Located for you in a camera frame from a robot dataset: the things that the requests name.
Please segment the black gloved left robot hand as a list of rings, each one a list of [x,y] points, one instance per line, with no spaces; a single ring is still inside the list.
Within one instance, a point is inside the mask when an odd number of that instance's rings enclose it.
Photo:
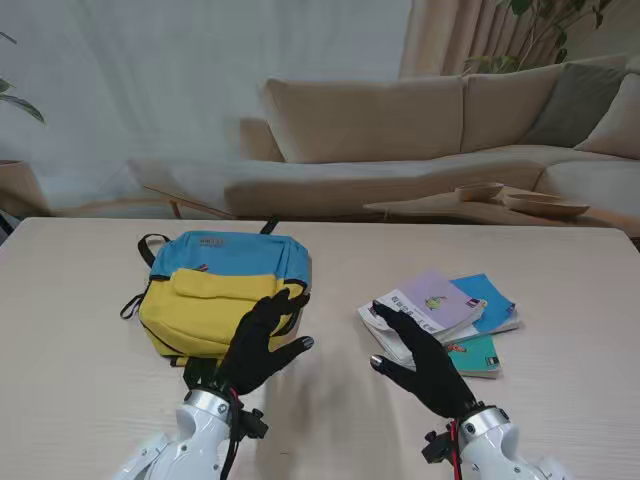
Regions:
[[[314,339],[303,336],[273,351],[269,349],[271,334],[281,317],[293,314],[309,302],[308,294],[290,299],[289,293],[283,289],[272,297],[262,298],[242,317],[216,372],[216,380],[223,388],[238,396],[249,394],[313,347]]]

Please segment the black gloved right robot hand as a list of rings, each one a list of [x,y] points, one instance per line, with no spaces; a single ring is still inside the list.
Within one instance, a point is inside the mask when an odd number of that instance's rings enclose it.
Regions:
[[[371,367],[402,389],[412,393],[434,414],[459,419],[477,406],[477,401],[456,370],[445,347],[424,331],[406,313],[374,300],[381,316],[412,354],[415,369],[405,368],[383,356],[373,355]]]

